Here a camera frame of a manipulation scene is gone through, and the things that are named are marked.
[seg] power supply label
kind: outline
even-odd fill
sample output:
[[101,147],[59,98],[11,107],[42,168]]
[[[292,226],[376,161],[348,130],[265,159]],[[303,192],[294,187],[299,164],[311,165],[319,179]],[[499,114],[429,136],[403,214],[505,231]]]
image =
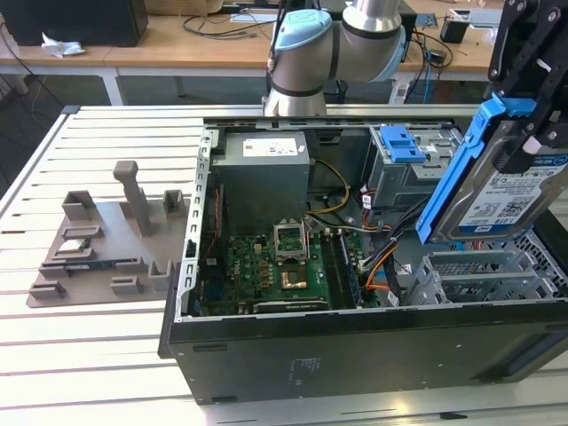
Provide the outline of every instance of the power supply label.
[[298,155],[294,138],[245,139],[242,141],[243,157],[280,157]]

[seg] white paper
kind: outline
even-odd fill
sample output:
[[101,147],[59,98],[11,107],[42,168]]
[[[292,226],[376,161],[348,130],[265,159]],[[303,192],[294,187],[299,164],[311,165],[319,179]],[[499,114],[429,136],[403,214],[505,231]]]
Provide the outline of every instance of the white paper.
[[42,36],[42,49],[44,49],[51,56],[63,58],[64,56],[80,55],[81,53],[85,53],[85,50],[79,42],[64,43],[58,42],[57,40],[52,40],[44,33],[42,33]]
[[398,306],[398,297],[394,296],[394,293],[392,293],[391,291],[389,291],[389,294],[387,295],[387,299],[389,299],[390,304],[392,304],[392,306],[397,307]]
[[438,152],[436,147],[433,146],[433,145],[420,145],[420,146],[418,146],[418,149],[420,149],[420,151],[422,153],[437,153]]
[[371,209],[371,196],[370,195],[363,195],[363,208],[370,210]]

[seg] blue plastic bracket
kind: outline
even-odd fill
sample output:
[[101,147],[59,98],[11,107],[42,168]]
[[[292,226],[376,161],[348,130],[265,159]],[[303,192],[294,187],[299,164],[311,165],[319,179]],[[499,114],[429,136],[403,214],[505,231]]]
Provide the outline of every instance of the blue plastic bracket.
[[404,126],[382,126],[381,139],[390,150],[392,162],[426,161],[426,155],[416,146],[416,139]]
[[460,149],[456,151],[447,172],[438,182],[436,190],[418,219],[416,231],[422,244],[428,242],[436,226],[436,217],[446,205],[453,189],[465,178],[465,170],[469,163],[483,153],[485,148],[483,136],[491,121],[502,114],[507,114],[511,118],[527,116],[535,107],[534,99],[499,98],[495,94],[479,106],[479,110],[473,116],[471,125],[463,137]]

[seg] floor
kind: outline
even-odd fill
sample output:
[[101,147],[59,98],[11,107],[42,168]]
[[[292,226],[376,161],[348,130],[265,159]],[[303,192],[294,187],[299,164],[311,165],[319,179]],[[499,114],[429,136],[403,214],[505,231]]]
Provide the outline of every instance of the floor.
[[[61,109],[46,90],[38,92],[40,85],[36,80],[28,77],[27,82],[28,95],[19,97],[12,92],[0,101],[0,196],[18,176]],[[65,105],[109,105],[102,81],[94,76],[52,75],[45,84]],[[129,105],[254,105],[265,94],[264,79],[261,78],[186,78],[187,95],[184,98],[178,97],[171,77],[123,77],[120,84]],[[387,103],[390,86],[390,82],[350,83],[345,102]],[[481,100],[484,89],[485,83],[440,82],[429,101],[474,104]],[[422,103],[423,90],[422,83],[418,84],[408,103]],[[440,95],[447,93],[451,93],[449,99],[442,99]]]

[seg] hard drive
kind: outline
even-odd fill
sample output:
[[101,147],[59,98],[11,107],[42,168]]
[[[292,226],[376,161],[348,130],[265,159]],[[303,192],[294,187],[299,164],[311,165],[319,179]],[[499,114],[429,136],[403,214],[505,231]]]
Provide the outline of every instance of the hard drive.
[[512,239],[528,229],[568,185],[568,150],[543,146],[532,166],[502,174],[493,163],[518,133],[502,122],[454,195],[438,212],[428,242]]

